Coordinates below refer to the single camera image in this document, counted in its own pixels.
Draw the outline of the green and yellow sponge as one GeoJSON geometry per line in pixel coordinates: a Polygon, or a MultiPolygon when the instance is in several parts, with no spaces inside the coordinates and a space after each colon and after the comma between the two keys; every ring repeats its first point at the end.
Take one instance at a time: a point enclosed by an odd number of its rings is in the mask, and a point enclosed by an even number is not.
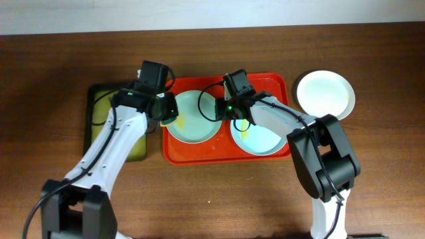
{"type": "Polygon", "coordinates": [[[168,127],[170,125],[173,125],[177,121],[177,119],[178,119],[178,117],[173,117],[173,118],[162,120],[162,121],[160,121],[160,126],[161,127],[168,127]]]}

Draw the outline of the light blue plate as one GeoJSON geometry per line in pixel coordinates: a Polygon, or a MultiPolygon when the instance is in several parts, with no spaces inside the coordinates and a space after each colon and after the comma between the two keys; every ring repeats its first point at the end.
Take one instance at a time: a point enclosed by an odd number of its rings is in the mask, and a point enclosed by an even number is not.
{"type": "Polygon", "coordinates": [[[237,146],[251,155],[271,155],[287,144],[286,139],[265,127],[253,125],[246,119],[232,120],[230,132],[237,146]]]}

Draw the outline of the green plate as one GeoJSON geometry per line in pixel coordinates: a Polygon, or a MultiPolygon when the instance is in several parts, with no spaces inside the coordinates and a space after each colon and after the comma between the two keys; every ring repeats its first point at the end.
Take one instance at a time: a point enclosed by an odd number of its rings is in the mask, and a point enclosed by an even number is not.
{"type": "Polygon", "coordinates": [[[221,121],[209,121],[198,109],[201,91],[189,90],[178,94],[179,115],[177,120],[167,126],[168,132],[183,143],[202,143],[212,138],[220,129],[221,121]]]}

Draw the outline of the white plate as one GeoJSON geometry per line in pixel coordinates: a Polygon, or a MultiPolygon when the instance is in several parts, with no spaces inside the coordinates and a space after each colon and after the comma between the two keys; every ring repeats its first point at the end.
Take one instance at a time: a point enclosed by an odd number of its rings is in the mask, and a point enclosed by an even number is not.
{"type": "Polygon", "coordinates": [[[354,110],[356,97],[352,85],[342,75],[314,70],[299,80],[296,101],[308,115],[323,117],[331,114],[342,120],[354,110]]]}

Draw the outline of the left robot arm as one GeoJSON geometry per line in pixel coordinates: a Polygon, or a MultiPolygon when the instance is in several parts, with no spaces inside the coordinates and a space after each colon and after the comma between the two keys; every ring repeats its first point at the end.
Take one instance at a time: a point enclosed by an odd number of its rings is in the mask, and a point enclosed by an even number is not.
{"type": "Polygon", "coordinates": [[[79,163],[63,181],[42,188],[43,238],[123,238],[110,201],[114,183],[149,121],[178,116],[172,92],[122,89],[110,98],[107,120],[79,163]]]}

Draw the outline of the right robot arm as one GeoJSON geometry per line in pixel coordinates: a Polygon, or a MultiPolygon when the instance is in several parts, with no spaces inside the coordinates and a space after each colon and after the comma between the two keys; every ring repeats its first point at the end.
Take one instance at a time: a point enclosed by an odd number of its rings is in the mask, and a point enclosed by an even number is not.
{"type": "Polygon", "coordinates": [[[300,113],[268,92],[216,99],[218,120],[247,120],[288,142],[297,178],[312,198],[312,238],[347,238],[346,204],[361,167],[339,122],[300,113]]]}

